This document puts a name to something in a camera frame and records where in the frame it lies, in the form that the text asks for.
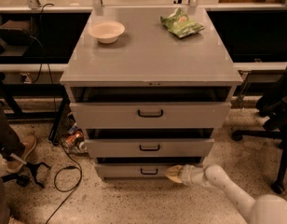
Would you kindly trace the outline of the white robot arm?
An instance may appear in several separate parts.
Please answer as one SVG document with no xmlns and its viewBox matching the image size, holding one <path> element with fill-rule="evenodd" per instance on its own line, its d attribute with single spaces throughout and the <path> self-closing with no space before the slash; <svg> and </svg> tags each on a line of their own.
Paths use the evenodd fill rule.
<svg viewBox="0 0 287 224">
<path fill-rule="evenodd" d="M 248 224 L 287 224 L 286 200 L 272 194 L 253 198 L 217 164 L 205 168 L 191 164 L 175 165 L 167 169 L 166 177 L 188 187 L 221 190 Z"/>
</svg>

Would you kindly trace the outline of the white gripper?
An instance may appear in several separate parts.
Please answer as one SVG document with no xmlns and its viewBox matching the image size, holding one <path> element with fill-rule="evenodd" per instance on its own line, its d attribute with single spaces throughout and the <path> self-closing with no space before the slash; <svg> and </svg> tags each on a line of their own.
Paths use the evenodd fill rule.
<svg viewBox="0 0 287 224">
<path fill-rule="evenodd" d="M 166 177 L 175 183 L 183 183 L 187 186 L 203 185 L 206 182 L 204 170 L 194 165 L 174 165 L 165 172 Z"/>
</svg>

